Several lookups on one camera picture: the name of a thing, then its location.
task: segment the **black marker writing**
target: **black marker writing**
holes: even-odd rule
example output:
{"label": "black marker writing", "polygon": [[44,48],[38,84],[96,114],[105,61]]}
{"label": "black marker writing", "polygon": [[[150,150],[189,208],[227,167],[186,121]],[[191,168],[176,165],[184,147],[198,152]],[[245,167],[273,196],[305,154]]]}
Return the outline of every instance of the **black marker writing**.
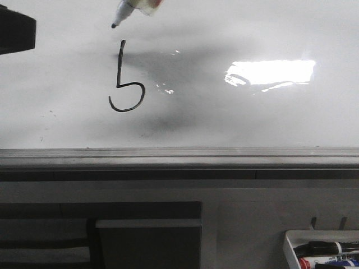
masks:
{"label": "black marker writing", "polygon": [[127,111],[131,111],[131,110],[134,110],[135,108],[137,108],[141,103],[142,101],[144,100],[145,98],[145,92],[146,92],[146,89],[145,89],[145,85],[143,85],[142,83],[139,83],[139,82],[131,82],[131,83],[126,83],[126,84],[122,84],[121,85],[121,69],[122,69],[122,57],[123,57],[123,49],[125,47],[125,43],[126,41],[123,40],[121,41],[121,47],[119,49],[119,54],[118,54],[118,72],[117,72],[117,85],[116,85],[116,88],[123,88],[123,87],[127,87],[127,86],[131,86],[131,85],[138,85],[141,87],[142,89],[142,95],[141,95],[141,99],[140,101],[133,107],[131,108],[128,108],[128,109],[118,109],[114,106],[114,104],[112,103],[111,101],[111,96],[108,97],[108,100],[110,102],[110,105],[112,107],[113,110],[117,111],[117,112],[127,112]]}

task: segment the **whiteboard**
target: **whiteboard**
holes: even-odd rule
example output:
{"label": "whiteboard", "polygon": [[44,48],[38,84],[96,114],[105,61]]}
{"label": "whiteboard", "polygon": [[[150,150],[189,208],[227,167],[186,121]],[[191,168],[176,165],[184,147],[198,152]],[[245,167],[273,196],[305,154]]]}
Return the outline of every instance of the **whiteboard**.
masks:
{"label": "whiteboard", "polygon": [[[36,48],[0,55],[0,148],[357,147],[359,2],[1,0]],[[127,40],[123,83],[118,51]]]}

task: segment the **whiteboard marker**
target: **whiteboard marker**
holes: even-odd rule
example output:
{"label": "whiteboard marker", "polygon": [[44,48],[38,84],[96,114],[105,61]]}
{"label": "whiteboard marker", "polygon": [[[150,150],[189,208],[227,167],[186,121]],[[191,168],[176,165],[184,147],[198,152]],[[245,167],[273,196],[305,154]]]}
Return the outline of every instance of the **whiteboard marker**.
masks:
{"label": "whiteboard marker", "polygon": [[316,264],[315,269],[359,269],[356,266],[335,266],[335,265],[320,265]]}
{"label": "whiteboard marker", "polygon": [[162,0],[121,0],[111,27],[116,28],[133,13],[134,9],[140,10],[146,15],[152,15],[161,2]]}
{"label": "whiteboard marker", "polygon": [[118,5],[117,11],[116,11],[116,17],[112,23],[112,28],[116,28],[121,21],[127,19],[132,12],[134,11],[134,7],[131,6],[131,4],[127,0],[122,0],[121,3]]}
{"label": "whiteboard marker", "polygon": [[340,255],[340,256],[325,256],[325,257],[304,257],[299,258],[298,262],[301,269],[314,269],[317,263],[328,264],[333,262],[341,262],[351,259],[351,255]]}
{"label": "whiteboard marker", "polygon": [[308,243],[308,253],[311,256],[357,254],[359,253],[359,242],[322,242],[311,241]]}
{"label": "whiteboard marker", "polygon": [[340,262],[330,262],[327,263],[328,265],[335,265],[335,266],[349,266],[349,267],[357,267],[359,266],[359,262],[356,259],[347,259]]}

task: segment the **metal ledge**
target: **metal ledge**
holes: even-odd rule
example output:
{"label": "metal ledge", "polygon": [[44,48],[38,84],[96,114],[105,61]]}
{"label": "metal ledge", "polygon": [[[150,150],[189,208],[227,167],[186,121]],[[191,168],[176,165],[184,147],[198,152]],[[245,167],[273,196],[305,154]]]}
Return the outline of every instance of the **metal ledge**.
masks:
{"label": "metal ledge", "polygon": [[174,169],[359,169],[359,148],[0,150],[0,171]]}

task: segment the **marker tray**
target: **marker tray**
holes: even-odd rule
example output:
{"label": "marker tray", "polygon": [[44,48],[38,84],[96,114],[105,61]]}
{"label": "marker tray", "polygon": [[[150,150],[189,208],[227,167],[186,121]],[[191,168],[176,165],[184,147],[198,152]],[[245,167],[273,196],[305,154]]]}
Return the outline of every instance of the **marker tray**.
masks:
{"label": "marker tray", "polygon": [[309,241],[356,242],[359,241],[359,231],[287,231],[283,251],[290,269],[301,269],[293,249]]}

